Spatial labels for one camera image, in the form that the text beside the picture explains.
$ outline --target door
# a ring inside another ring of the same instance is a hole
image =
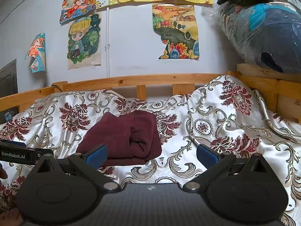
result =
[[[0,69],[0,98],[18,93],[16,64],[17,60],[15,59]],[[5,115],[14,116],[17,113],[18,107],[0,112],[0,124],[6,122]]]

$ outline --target transparent plastic bag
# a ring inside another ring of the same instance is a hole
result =
[[[243,7],[225,2],[217,19],[246,63],[301,73],[301,11],[293,4],[272,0]]]

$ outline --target maroon sweater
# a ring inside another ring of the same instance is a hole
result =
[[[87,131],[76,152],[85,153],[102,143],[108,148],[108,159],[102,166],[144,165],[162,152],[156,116],[147,111],[119,117],[105,113]]]

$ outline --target white wall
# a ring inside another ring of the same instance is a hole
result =
[[[106,9],[102,12],[102,66],[67,70],[69,24],[59,23],[62,1],[0,0],[0,22],[6,17],[0,24],[0,68],[17,58],[19,92],[43,87],[45,83],[50,85],[63,80],[76,82],[107,77],[104,49]],[[201,6],[195,6],[195,9],[200,39],[199,59],[158,60],[164,44],[160,36],[153,31],[151,4],[111,8],[110,76],[224,73],[226,70],[235,70],[236,64],[243,60],[222,31],[204,20]],[[34,37],[41,32],[46,34],[46,75],[32,74],[29,68],[31,58],[24,59]]]

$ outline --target white floral fabric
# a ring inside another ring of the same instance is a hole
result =
[[[156,115],[162,154],[145,165],[101,167],[100,172],[122,187],[132,182],[183,186],[206,170],[196,158],[199,143],[240,158],[259,152],[289,196],[282,222],[301,225],[301,126],[267,110],[258,91],[229,75],[187,95],[154,103],[130,101],[111,90],[52,94],[0,128],[0,138],[52,149],[55,157],[64,158],[75,152],[105,112],[118,116],[137,109]],[[0,189],[0,210],[5,211],[14,206],[14,196],[32,167],[1,163],[8,172]]]

